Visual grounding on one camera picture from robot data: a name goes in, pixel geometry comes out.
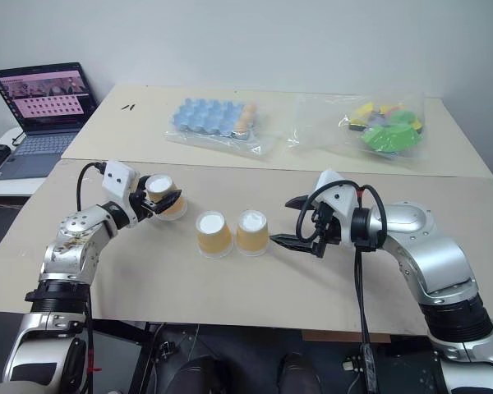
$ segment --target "person's leg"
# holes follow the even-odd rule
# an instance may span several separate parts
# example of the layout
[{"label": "person's leg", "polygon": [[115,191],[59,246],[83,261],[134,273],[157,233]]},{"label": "person's leg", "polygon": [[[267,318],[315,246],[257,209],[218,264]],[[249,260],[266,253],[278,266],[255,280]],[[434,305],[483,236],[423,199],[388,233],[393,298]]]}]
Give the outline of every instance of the person's leg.
[{"label": "person's leg", "polygon": [[227,368],[223,361],[209,355],[184,364],[173,376],[166,394],[226,393],[229,384]]},{"label": "person's leg", "polygon": [[286,355],[279,365],[279,394],[321,394],[320,379],[302,355]]}]

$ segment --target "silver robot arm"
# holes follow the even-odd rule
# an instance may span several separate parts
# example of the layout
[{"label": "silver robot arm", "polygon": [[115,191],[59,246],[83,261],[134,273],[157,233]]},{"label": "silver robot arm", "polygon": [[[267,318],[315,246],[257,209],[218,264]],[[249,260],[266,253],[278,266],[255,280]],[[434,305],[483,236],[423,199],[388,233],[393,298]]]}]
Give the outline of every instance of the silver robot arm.
[{"label": "silver robot arm", "polygon": [[39,285],[25,297],[32,302],[31,311],[21,321],[7,360],[4,392],[8,383],[19,381],[38,383],[40,392],[48,394],[79,389],[86,344],[76,334],[90,313],[90,286],[101,251],[119,229],[163,212],[181,194],[176,190],[153,203],[144,191],[147,176],[139,178],[139,172],[120,162],[98,164],[110,201],[60,223],[56,240],[46,249]]},{"label": "silver robot arm", "polygon": [[[324,171],[310,198],[304,195],[286,204],[300,209],[301,219],[305,210],[314,209],[316,230],[312,237],[301,235],[298,219],[295,236],[279,234],[271,239],[320,258],[328,244],[356,245],[364,251],[379,247],[379,209],[359,206],[356,184],[333,186],[333,182],[346,181],[336,172]],[[384,208],[387,233],[381,249],[398,260],[400,272],[425,315],[428,336],[440,362],[441,385],[447,392],[461,387],[493,390],[493,321],[482,305],[464,252],[437,230],[429,209],[408,201]]]}]

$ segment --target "paper cup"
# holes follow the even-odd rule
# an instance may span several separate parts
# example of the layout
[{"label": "paper cup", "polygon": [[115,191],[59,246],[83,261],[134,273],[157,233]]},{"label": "paper cup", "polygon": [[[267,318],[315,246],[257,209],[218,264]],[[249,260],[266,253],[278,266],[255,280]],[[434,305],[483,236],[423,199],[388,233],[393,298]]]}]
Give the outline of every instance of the paper cup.
[{"label": "paper cup", "polygon": [[[168,175],[153,175],[145,183],[146,193],[150,201],[156,203],[160,201],[170,191],[177,190],[172,178]],[[188,203],[183,195],[180,195],[175,204],[163,211],[157,218],[160,220],[172,221],[179,219],[187,212]]]},{"label": "paper cup", "polygon": [[247,256],[259,256],[269,247],[269,228],[266,216],[248,209],[239,215],[236,244],[239,251]]},{"label": "paper cup", "polygon": [[233,239],[224,216],[217,211],[203,212],[196,221],[200,253],[209,259],[220,259],[230,253]]}]

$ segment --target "beige table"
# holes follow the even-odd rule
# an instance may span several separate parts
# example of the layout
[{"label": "beige table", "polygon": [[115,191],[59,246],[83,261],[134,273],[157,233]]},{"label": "beige table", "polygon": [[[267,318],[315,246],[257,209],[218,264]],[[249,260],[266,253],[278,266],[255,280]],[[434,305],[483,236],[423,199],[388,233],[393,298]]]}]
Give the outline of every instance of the beige table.
[{"label": "beige table", "polygon": [[[194,164],[216,167],[273,168],[342,172],[492,177],[486,164],[471,146],[438,98],[427,98],[426,158],[413,162],[391,161],[370,153],[337,153],[322,149],[289,151],[286,135],[295,124],[298,99],[314,94],[260,92],[233,89],[186,89],[160,86],[117,85],[73,140],[63,158],[110,159],[130,162]],[[323,95],[335,99],[332,94]],[[175,144],[164,132],[185,98],[251,100],[267,114],[266,132],[280,135],[274,151],[262,160],[230,153]],[[127,105],[135,104],[132,111]]]},{"label": "beige table", "polygon": [[[0,244],[0,311],[29,310],[24,295],[36,287],[58,224],[75,209],[76,177],[84,164],[61,161]],[[131,165],[141,174],[171,175],[189,209],[178,222],[121,230],[104,249],[92,289],[96,318],[359,331],[350,250],[330,246],[324,259],[316,259],[272,245],[259,258],[234,250],[220,260],[204,259],[196,250],[194,223],[206,209],[221,210],[234,228],[243,209],[256,208],[266,213],[271,233],[292,232],[297,211],[283,204],[310,192],[317,172]],[[100,175],[87,174],[83,205],[103,203]],[[346,176],[374,185],[386,203],[408,199],[431,208],[441,231],[463,247],[493,318],[493,179]],[[397,263],[378,252],[366,254],[364,264],[370,330],[424,334],[422,314]]]}]

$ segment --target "white wall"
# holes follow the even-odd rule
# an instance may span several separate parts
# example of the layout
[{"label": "white wall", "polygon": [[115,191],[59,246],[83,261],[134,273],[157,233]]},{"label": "white wall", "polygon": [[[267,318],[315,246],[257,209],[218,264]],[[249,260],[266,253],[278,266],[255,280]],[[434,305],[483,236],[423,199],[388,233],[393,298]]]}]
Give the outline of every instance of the white wall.
[{"label": "white wall", "polygon": [[[0,0],[0,68],[72,61],[98,99],[122,82],[421,90],[493,171],[493,0]],[[0,98],[0,135],[14,125]]]}]

